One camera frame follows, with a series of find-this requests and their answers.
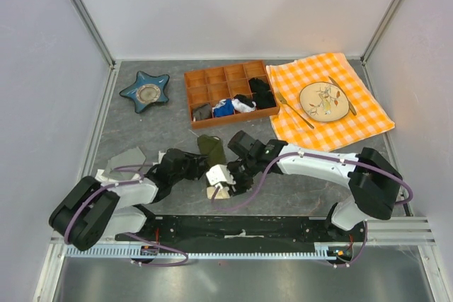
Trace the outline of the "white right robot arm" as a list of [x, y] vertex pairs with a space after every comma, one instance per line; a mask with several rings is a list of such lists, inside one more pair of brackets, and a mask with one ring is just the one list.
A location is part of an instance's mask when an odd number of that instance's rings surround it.
[[324, 232], [331, 240], [342, 240], [368, 218], [389, 220], [396, 206], [403, 177], [375, 149], [329, 153], [278, 139], [264, 144], [242, 130], [232, 137], [228, 148], [238, 156], [228, 164], [238, 190], [250, 188], [252, 179], [264, 171], [309, 176], [348, 188], [350, 196], [334, 205], [324, 223]]

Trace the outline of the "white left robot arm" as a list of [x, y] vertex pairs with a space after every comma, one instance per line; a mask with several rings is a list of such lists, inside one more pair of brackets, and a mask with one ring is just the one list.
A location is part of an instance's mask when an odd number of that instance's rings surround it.
[[169, 196], [181, 180], [200, 179], [208, 170], [208, 156], [169, 149], [145, 174], [133, 165], [117, 170], [136, 173], [138, 178], [107, 183], [87, 175], [50, 214], [50, 227], [67, 245], [85, 251], [101, 238], [121, 233], [149, 240], [156, 229], [149, 219], [153, 214], [144, 206]]

